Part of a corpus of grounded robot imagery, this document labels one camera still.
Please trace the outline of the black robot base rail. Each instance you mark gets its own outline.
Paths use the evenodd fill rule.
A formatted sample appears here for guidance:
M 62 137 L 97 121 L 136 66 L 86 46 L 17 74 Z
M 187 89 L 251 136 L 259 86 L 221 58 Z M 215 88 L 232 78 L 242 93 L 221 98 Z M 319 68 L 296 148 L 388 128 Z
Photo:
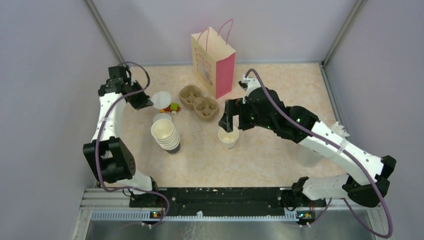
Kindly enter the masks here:
M 327 204 L 294 194 L 289 187 L 168 187 L 158 192 L 161 196 L 131 193 L 129 207 L 168 210 L 169 217 L 195 216 L 199 211 L 206 217 L 265 217 Z

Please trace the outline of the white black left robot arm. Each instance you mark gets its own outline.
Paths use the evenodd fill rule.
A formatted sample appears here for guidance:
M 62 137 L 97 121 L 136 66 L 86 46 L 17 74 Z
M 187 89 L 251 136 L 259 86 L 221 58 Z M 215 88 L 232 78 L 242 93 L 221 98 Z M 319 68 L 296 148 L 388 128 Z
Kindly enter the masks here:
M 153 106 L 146 87 L 133 79 L 130 61 L 108 68 L 109 77 L 97 91 L 99 117 L 95 133 L 83 145 L 85 159 L 100 186 L 107 192 L 128 189 L 141 194 L 149 207 L 160 202 L 160 193 L 151 176 L 141 173 L 136 161 L 121 138 L 124 109 L 130 104 L 135 110 Z

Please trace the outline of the white plastic cup lid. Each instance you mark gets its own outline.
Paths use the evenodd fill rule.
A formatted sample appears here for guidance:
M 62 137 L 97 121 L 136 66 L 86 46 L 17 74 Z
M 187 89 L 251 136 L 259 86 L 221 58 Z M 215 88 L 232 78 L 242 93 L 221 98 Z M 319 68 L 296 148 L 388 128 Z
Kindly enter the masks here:
M 158 110 L 166 109 L 172 103 L 172 96 L 167 91 L 159 91 L 150 98 L 153 107 Z

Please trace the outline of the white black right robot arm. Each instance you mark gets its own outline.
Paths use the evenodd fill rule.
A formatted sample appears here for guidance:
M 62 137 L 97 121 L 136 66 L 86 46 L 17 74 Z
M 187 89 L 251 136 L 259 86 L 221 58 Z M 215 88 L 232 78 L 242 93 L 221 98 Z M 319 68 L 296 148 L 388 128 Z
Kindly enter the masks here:
M 365 152 L 330 129 L 317 115 L 302 106 L 286 106 L 276 91 L 263 89 L 256 78 L 239 81 L 245 95 L 225 101 L 218 125 L 226 132 L 261 127 L 278 137 L 290 140 L 312 153 L 338 165 L 343 174 L 327 177 L 302 177 L 292 185 L 293 200 L 299 206 L 311 201 L 336 198 L 349 199 L 361 206 L 376 207 L 389 190 L 389 176 L 396 160 Z

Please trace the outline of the white paper coffee cup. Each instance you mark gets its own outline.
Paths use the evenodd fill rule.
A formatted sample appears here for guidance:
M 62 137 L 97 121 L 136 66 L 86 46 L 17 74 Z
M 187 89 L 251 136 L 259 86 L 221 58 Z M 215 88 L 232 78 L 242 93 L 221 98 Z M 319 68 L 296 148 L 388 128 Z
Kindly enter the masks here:
M 232 149 L 236 145 L 240 133 L 236 127 L 234 127 L 231 132 L 226 132 L 223 128 L 219 128 L 217 135 L 226 149 Z

